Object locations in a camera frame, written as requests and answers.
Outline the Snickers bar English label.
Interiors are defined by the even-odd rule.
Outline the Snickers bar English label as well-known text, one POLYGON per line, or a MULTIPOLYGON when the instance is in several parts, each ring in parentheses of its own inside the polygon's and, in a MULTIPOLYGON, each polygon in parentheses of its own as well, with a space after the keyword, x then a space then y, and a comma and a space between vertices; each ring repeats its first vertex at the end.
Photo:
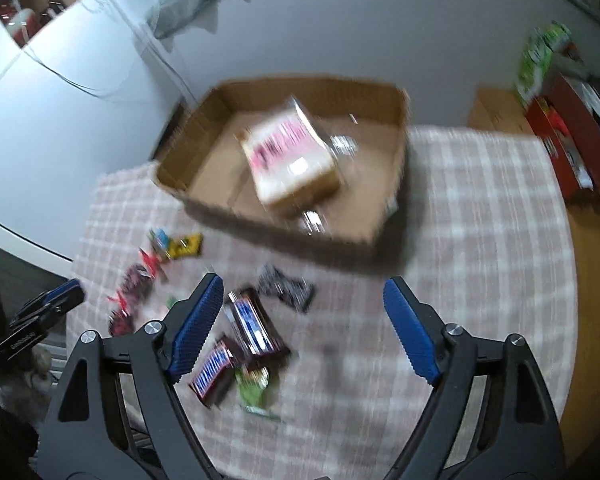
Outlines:
POLYGON ((206 408, 213 408, 228 393, 242 362, 244 352, 240 345, 232 337, 222 334, 194 373, 189 389, 206 408))

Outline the red storage box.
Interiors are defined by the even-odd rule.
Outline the red storage box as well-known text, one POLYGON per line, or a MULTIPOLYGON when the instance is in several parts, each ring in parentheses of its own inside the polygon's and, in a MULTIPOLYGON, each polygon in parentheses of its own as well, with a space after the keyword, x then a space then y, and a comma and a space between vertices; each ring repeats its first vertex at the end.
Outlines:
POLYGON ((562 74, 526 111, 547 151, 567 203, 600 202, 600 96, 586 82, 562 74))

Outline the yellow candy packet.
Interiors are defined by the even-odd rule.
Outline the yellow candy packet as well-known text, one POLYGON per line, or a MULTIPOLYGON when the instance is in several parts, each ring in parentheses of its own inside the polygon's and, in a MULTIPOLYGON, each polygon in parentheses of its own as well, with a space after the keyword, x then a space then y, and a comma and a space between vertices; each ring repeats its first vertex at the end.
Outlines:
POLYGON ((204 237, 201 233, 171 238, 168 246, 170 259, 181 259, 187 257, 198 257, 204 237))

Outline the black white patterned candy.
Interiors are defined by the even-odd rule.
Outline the black white patterned candy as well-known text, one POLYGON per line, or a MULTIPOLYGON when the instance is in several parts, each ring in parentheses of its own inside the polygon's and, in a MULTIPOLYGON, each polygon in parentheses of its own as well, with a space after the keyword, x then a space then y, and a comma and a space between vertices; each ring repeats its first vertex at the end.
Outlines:
POLYGON ((260 295, 277 298, 296 312, 306 313, 315 295, 315 285, 304 278, 285 274, 269 263, 259 272, 257 291, 260 295))

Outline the pink plaid tablecloth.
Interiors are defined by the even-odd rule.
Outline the pink plaid tablecloth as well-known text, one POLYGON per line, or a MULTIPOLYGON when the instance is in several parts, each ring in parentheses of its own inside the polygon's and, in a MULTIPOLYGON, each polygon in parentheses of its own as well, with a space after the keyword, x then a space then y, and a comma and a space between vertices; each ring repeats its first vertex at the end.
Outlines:
POLYGON ((155 185, 146 164, 99 180, 73 273, 84 305, 67 318, 67 341, 106 332, 109 295, 138 258, 148 231, 204 237, 197 258, 172 262, 143 319, 166 313, 202 274, 227 288, 254 283, 262 266, 316 287, 308 312, 274 298, 265 309, 290 345, 273 390, 273 417, 242 410, 236 396, 205 408, 176 387, 220 471, 245 479, 379 479, 394 463, 428 399, 382 306, 400 275, 445 321, 478 336, 524 335, 557 411, 565 407, 577 345, 577 273, 567 213, 537 140, 468 129, 418 127, 408 139, 398 208, 373 247, 189 211, 155 185))

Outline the bread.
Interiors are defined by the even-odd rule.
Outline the bread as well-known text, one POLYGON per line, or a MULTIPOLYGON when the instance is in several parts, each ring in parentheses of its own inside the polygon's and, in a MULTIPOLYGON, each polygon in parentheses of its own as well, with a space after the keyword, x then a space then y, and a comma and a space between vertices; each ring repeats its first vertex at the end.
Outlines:
POLYGON ((273 214, 291 214, 338 192, 338 162, 317 124, 293 96, 236 134, 256 195, 273 214))

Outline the green candy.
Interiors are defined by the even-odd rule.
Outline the green candy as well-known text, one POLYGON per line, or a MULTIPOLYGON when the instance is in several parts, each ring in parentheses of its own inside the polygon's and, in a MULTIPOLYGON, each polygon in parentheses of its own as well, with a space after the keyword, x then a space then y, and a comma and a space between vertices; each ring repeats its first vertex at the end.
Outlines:
POLYGON ((258 370, 241 368, 236 370, 235 379, 240 407, 244 412, 276 422, 280 421, 280 417, 268 408, 271 374, 267 368, 258 370))

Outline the open cardboard box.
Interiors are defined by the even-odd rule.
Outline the open cardboard box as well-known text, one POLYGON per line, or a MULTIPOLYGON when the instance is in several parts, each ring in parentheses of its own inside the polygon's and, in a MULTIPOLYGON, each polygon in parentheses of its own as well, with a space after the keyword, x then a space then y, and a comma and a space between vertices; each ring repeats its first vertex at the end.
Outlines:
POLYGON ((410 107, 376 80, 223 81, 178 125, 155 181, 224 226, 373 247, 396 208, 410 107))

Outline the Snickers bar Chinese label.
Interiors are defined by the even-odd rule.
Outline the Snickers bar Chinese label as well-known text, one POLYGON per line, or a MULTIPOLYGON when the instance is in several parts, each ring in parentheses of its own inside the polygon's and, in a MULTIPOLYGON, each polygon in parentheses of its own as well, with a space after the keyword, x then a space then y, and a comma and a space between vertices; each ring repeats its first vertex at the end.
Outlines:
POLYGON ((225 305, 234 332, 251 361, 281 359, 289 353, 253 287, 231 290, 225 305))

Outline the blue green jelly cup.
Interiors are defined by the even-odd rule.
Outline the blue green jelly cup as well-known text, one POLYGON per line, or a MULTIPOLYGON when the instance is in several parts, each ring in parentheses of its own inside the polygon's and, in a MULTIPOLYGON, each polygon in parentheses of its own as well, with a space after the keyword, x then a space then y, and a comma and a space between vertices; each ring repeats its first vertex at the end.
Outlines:
POLYGON ((150 230, 148 240, 152 251, 161 258, 169 258, 171 239, 163 229, 150 230))

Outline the green tissue box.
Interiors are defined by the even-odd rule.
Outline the green tissue box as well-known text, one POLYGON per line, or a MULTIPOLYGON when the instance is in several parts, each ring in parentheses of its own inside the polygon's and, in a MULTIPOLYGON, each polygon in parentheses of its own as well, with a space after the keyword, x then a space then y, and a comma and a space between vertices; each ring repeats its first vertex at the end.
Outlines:
POLYGON ((570 29, 559 22, 537 27, 528 36, 522 49, 515 80, 518 100, 524 108, 540 94, 554 57, 561 55, 570 42, 570 29))

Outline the red snack packet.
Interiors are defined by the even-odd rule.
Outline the red snack packet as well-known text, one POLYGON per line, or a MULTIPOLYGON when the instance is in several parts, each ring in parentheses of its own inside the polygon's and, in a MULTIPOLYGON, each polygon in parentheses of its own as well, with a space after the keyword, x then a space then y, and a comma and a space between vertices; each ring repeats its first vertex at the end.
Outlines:
POLYGON ((152 284, 154 277, 151 273, 141 263, 134 263, 125 271, 116 294, 108 299, 117 304, 123 312, 130 314, 149 295, 152 284))
POLYGON ((110 312, 108 333, 111 337, 122 337, 134 334, 137 308, 117 306, 110 312))

